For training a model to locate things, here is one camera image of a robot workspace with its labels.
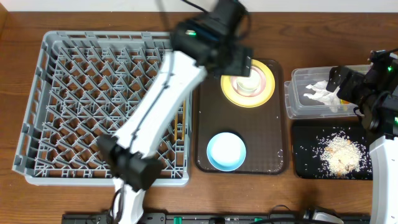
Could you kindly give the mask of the white tissue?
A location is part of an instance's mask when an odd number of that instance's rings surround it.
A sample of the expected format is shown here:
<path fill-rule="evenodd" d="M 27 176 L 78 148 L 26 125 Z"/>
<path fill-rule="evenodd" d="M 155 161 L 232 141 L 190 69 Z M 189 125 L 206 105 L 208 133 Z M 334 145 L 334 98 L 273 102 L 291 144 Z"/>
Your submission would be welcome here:
<path fill-rule="evenodd" d="M 311 100 L 323 103 L 329 107 L 332 112 L 337 113 L 338 108 L 336 106 L 341 104 L 340 99 L 337 97 L 337 92 L 340 88 L 337 87 L 335 91 L 330 92 L 326 89 L 327 84 L 328 82 L 323 80 L 314 85 L 307 85 L 306 89 L 313 90 L 314 93 L 304 93 L 303 95 Z"/>

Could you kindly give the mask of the leftover rice pile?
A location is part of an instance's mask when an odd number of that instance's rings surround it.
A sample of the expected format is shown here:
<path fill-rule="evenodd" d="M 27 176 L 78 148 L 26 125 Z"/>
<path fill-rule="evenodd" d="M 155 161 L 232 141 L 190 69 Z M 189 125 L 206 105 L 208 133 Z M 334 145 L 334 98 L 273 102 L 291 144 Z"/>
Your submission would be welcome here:
<path fill-rule="evenodd" d="M 369 180 L 373 176 L 366 146 L 352 140 L 344 131 L 316 136 L 314 143 L 300 148 L 309 156 L 303 171 L 310 178 Z"/>

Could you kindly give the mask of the light blue bowl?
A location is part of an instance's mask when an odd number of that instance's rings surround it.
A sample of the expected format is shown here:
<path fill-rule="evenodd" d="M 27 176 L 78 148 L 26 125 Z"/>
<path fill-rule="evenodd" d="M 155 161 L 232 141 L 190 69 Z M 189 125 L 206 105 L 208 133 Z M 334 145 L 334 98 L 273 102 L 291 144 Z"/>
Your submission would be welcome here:
<path fill-rule="evenodd" d="M 216 170 L 232 172 L 244 163 L 246 145 L 237 134 L 218 133 L 208 142 L 206 156 Z"/>

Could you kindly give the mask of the green yellow snack wrapper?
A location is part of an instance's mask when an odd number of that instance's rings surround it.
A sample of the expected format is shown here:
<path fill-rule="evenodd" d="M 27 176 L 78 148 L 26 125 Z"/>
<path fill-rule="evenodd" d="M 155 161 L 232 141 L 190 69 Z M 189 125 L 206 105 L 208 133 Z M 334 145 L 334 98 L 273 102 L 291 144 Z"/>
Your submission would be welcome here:
<path fill-rule="evenodd" d="M 342 100 L 342 99 L 340 99 L 340 104 L 341 105 L 352 105 L 352 103 L 350 103 L 348 101 L 345 101 L 345 100 Z"/>

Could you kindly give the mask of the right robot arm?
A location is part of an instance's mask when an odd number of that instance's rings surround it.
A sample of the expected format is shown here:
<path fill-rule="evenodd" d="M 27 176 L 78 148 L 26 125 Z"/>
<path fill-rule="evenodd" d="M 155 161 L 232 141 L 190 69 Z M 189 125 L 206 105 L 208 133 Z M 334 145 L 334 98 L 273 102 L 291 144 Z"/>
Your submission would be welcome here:
<path fill-rule="evenodd" d="M 373 169 L 371 223 L 397 223 L 397 50 L 372 51 L 365 74 L 333 67 L 326 90 L 355 105 Z"/>

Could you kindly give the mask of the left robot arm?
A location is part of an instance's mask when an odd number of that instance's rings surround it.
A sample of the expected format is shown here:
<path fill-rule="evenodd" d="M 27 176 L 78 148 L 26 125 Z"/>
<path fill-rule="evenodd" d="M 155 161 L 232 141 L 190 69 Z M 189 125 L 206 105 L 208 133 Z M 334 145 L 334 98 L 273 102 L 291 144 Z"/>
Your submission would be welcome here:
<path fill-rule="evenodd" d="M 154 157 L 159 141 L 186 97 L 206 78 L 247 77 L 253 50 L 238 34 L 248 10 L 239 1 L 218 1 L 211 11 L 179 22 L 170 31 L 171 50 L 164 54 L 153 84 L 132 116 L 113 134 L 102 134 L 97 145 L 110 166 L 115 195 L 110 223 L 137 223 L 143 200 L 163 164 Z"/>

